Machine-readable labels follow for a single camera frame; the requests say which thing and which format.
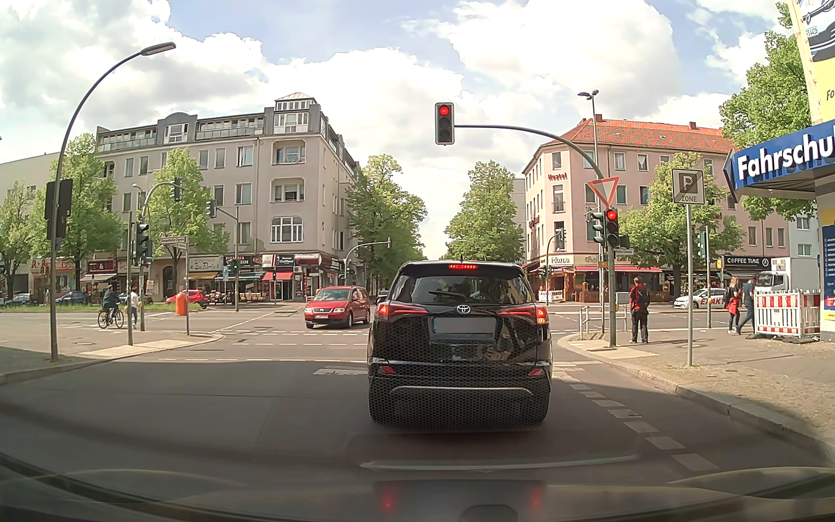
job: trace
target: green tree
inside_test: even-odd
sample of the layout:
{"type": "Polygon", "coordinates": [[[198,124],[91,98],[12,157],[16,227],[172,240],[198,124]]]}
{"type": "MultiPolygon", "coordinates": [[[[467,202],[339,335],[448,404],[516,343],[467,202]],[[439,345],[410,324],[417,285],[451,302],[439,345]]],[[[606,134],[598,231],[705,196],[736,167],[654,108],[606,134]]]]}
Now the green tree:
{"type": "Polygon", "coordinates": [[[207,254],[225,254],[228,234],[223,230],[214,231],[208,226],[208,189],[202,186],[202,172],[195,158],[189,156],[188,148],[171,150],[166,165],[157,172],[155,183],[182,181],[182,200],[173,200],[173,187],[157,187],[150,195],[146,214],[150,225],[148,235],[154,240],[155,255],[169,255],[173,259],[173,281],[179,281],[177,270],[179,260],[185,251],[175,246],[159,244],[159,238],[187,236],[189,246],[195,251],[207,254]]]}
{"type": "MultiPolygon", "coordinates": [[[[791,29],[788,6],[778,2],[776,7],[778,23],[791,29]]],[[[811,125],[805,68],[794,34],[767,31],[765,53],[766,64],[756,63],[746,72],[748,86],[720,106],[724,136],[736,148],[747,148],[811,125]]],[[[794,219],[801,214],[812,215],[816,210],[813,200],[758,196],[743,198],[743,208],[755,221],[765,219],[772,212],[784,219],[794,219]]]]}
{"type": "Polygon", "coordinates": [[[373,245],[356,251],[365,263],[366,284],[374,280],[387,287],[402,263],[424,258],[418,226],[427,217],[427,208],[421,198],[392,180],[400,172],[398,161],[388,154],[369,156],[347,190],[351,234],[357,243],[391,238],[391,248],[373,245]]]}
{"type": "Polygon", "coordinates": [[[0,203],[0,268],[6,277],[8,294],[15,294],[15,272],[30,259],[34,247],[34,229],[30,214],[34,191],[23,181],[16,181],[0,203]]]}
{"type": "MultiPolygon", "coordinates": [[[[60,240],[57,254],[70,259],[75,268],[76,288],[82,288],[83,262],[97,252],[114,251],[124,243],[126,225],[108,209],[118,187],[110,177],[102,177],[105,163],[96,157],[96,137],[86,133],[67,144],[63,158],[63,179],[72,179],[72,207],[67,219],[66,237],[60,240]]],[[[57,177],[57,160],[50,166],[50,179],[57,177]]],[[[34,252],[50,255],[47,221],[43,218],[46,191],[40,190],[31,215],[34,252]]]]}
{"type": "MultiPolygon", "coordinates": [[[[649,187],[649,204],[620,214],[620,232],[630,236],[631,261],[640,267],[672,267],[677,288],[688,268],[688,225],[685,205],[672,201],[672,169],[697,168],[701,154],[676,152],[672,159],[656,167],[656,180],[649,187]]],[[[718,202],[726,198],[726,189],[714,183],[710,168],[705,168],[704,189],[707,201],[694,205],[691,221],[695,234],[707,225],[711,230],[711,255],[731,252],[742,242],[743,232],[733,216],[724,216],[718,202]]],[[[695,249],[695,266],[703,267],[695,249]]]]}
{"type": "Polygon", "coordinates": [[[511,199],[514,174],[494,160],[476,161],[468,172],[470,191],[445,232],[450,259],[488,259],[513,263],[523,255],[523,229],[514,222],[517,205],[511,199]]]}

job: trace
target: red and white barrier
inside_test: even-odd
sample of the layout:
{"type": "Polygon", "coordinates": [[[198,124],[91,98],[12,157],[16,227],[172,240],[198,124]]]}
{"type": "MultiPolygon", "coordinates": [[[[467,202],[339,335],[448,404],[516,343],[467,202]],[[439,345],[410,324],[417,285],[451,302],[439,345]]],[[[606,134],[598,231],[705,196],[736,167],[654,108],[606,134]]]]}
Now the red and white barrier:
{"type": "Polygon", "coordinates": [[[786,337],[820,334],[820,293],[804,290],[757,292],[755,332],[786,337]]]}

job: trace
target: curb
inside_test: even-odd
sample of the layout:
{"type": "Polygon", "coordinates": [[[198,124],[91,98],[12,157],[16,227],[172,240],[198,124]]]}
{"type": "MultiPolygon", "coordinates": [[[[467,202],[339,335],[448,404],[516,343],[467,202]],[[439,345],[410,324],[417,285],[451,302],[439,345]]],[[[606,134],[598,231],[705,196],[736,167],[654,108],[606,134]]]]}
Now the curb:
{"type": "Polygon", "coordinates": [[[630,362],[620,362],[601,357],[587,350],[573,347],[570,341],[574,335],[577,334],[573,333],[561,337],[558,343],[567,350],[589,359],[601,361],[631,374],[637,379],[652,383],[672,395],[684,397],[705,408],[723,413],[732,419],[736,419],[736,421],[742,421],[773,435],[778,435],[796,446],[820,451],[835,462],[835,433],[822,432],[805,421],[763,408],[746,399],[715,391],[707,386],[683,381],[674,375],[651,370],[630,362]]]}
{"type": "MultiPolygon", "coordinates": [[[[202,339],[201,341],[192,343],[190,345],[183,345],[181,347],[175,348],[157,348],[152,352],[147,353],[156,353],[156,352],[163,352],[167,350],[175,350],[178,348],[188,348],[188,347],[195,347],[198,345],[204,345],[206,343],[213,343],[214,341],[220,341],[225,337],[223,335],[217,333],[203,333],[203,335],[207,335],[207,339],[202,339]]],[[[105,362],[112,362],[118,361],[121,359],[128,359],[132,357],[137,357],[139,355],[144,355],[143,353],[140,354],[132,354],[132,355],[124,355],[121,357],[115,357],[110,359],[93,359],[90,361],[82,361],[82,362],[70,362],[65,364],[57,364],[56,366],[47,366],[44,368],[34,368],[31,370],[18,370],[16,372],[8,372],[5,374],[0,374],[0,386],[2,385],[11,385],[15,383],[21,383],[24,381],[30,381],[32,379],[38,379],[40,377],[46,377],[47,375],[51,374],[62,374],[64,372],[72,372],[73,370],[80,370],[87,366],[94,366],[96,364],[102,364],[105,362]]]]}

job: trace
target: pedestrian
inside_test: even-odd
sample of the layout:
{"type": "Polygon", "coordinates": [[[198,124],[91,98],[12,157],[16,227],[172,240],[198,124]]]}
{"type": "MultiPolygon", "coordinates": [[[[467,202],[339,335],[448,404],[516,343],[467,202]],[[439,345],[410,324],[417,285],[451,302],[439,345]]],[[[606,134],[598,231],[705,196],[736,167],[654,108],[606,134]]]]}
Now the pedestrian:
{"type": "Polygon", "coordinates": [[[631,335],[630,342],[636,342],[636,332],[639,330],[643,343],[648,343],[649,289],[639,276],[633,278],[633,288],[630,289],[630,309],[633,321],[633,335],[631,335]]]}
{"type": "Polygon", "coordinates": [[[728,332],[733,333],[739,326],[739,298],[743,294],[743,287],[739,284],[739,277],[730,278],[730,286],[726,289],[724,308],[730,312],[728,332]]]}
{"type": "Polygon", "coordinates": [[[755,331],[756,329],[756,319],[755,319],[755,301],[753,300],[753,294],[756,290],[756,278],[749,278],[746,281],[746,284],[743,285],[742,295],[743,295],[743,305],[746,306],[746,317],[743,318],[742,321],[736,326],[736,333],[739,335],[743,335],[740,331],[743,328],[743,325],[746,324],[747,321],[752,321],[752,329],[755,331]]]}

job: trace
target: white car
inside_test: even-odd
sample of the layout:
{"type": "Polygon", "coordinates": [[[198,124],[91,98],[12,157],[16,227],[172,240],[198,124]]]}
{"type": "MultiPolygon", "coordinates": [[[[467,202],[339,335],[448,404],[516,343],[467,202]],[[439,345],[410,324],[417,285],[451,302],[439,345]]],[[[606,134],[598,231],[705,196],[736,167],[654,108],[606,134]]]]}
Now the white car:
{"type": "MultiPolygon", "coordinates": [[[[724,305],[724,296],[726,295],[726,290],[723,288],[713,288],[711,289],[711,306],[716,305],[724,305]]],[[[695,303],[695,308],[700,308],[702,306],[707,306],[708,301],[708,289],[702,288],[699,290],[695,290],[694,295],[692,296],[692,300],[695,303]]],[[[682,295],[679,299],[676,299],[676,308],[686,308],[689,304],[689,297],[687,295],[682,295]]]]}

